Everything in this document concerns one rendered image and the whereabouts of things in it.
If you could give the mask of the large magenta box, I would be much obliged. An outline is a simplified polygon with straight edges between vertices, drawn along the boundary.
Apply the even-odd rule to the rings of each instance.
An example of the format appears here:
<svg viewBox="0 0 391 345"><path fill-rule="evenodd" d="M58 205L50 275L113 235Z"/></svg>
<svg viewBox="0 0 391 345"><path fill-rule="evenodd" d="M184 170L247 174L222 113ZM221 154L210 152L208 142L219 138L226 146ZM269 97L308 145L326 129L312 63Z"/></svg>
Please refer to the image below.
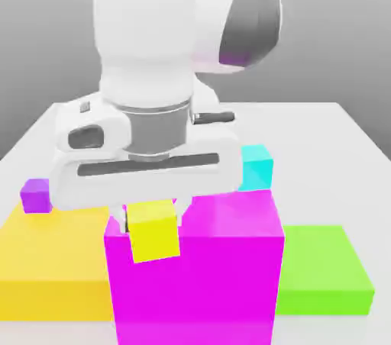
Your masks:
<svg viewBox="0 0 391 345"><path fill-rule="evenodd" d="M178 257L135 263L104 234L118 345L271 345L285 235L268 190L194 198Z"/></svg>

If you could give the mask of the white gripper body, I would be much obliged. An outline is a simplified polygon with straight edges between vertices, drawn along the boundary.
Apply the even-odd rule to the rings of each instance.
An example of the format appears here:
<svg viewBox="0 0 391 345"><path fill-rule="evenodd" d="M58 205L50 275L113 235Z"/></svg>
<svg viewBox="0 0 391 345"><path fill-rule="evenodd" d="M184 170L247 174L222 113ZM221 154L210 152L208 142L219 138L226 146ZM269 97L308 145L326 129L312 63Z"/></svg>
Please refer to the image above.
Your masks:
<svg viewBox="0 0 391 345"><path fill-rule="evenodd" d="M50 200L68 211L233 192L242 182L241 144L227 128L191 128L165 160L130 160L124 150L58 151Z"/></svg>

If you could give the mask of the small cyan cube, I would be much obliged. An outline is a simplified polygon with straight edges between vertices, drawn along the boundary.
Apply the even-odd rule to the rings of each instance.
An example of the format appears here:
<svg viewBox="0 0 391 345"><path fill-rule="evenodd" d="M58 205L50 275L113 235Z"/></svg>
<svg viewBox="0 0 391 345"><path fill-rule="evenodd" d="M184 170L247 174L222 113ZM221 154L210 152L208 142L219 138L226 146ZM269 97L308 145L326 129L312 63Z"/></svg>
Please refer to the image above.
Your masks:
<svg viewBox="0 0 391 345"><path fill-rule="evenodd" d="M240 192L270 190L273 179L273 158L262 144L244 145L241 148L243 181Z"/></svg>

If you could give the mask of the large yellow box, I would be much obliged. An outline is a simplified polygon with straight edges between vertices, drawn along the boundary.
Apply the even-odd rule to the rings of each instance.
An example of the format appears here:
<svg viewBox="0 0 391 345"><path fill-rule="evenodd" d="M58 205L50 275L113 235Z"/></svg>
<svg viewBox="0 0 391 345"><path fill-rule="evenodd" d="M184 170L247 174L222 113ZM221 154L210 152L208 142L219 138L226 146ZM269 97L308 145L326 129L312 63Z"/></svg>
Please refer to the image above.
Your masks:
<svg viewBox="0 0 391 345"><path fill-rule="evenodd" d="M25 214L0 227L0 321L111 321L107 208Z"/></svg>

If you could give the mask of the large green box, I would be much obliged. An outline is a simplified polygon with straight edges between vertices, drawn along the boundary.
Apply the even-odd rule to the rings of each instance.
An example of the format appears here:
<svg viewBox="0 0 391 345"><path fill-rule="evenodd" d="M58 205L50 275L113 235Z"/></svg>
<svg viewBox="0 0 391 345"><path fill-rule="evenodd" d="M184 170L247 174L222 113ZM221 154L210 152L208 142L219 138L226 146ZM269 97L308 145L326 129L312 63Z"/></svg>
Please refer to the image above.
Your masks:
<svg viewBox="0 0 391 345"><path fill-rule="evenodd" d="M277 315L367 315L375 289L341 225L286 225Z"/></svg>

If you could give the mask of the small purple cube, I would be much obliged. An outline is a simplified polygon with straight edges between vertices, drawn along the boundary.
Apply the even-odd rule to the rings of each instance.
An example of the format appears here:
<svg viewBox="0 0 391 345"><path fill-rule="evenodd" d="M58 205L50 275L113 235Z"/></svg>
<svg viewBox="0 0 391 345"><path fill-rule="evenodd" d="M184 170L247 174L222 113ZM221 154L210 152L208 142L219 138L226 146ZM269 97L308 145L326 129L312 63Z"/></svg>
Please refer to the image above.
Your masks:
<svg viewBox="0 0 391 345"><path fill-rule="evenodd" d="M28 179L20 191L25 214L48 214L52 211L48 179Z"/></svg>

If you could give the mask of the small yellow cube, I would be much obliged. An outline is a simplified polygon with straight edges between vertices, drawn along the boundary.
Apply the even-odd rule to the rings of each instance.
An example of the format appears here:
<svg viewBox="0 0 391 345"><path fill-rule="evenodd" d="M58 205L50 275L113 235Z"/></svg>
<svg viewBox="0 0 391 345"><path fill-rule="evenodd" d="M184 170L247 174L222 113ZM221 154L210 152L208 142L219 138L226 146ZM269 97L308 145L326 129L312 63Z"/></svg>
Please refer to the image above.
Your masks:
<svg viewBox="0 0 391 345"><path fill-rule="evenodd" d="M135 263L180 255L176 212L171 200L129 204L127 218Z"/></svg>

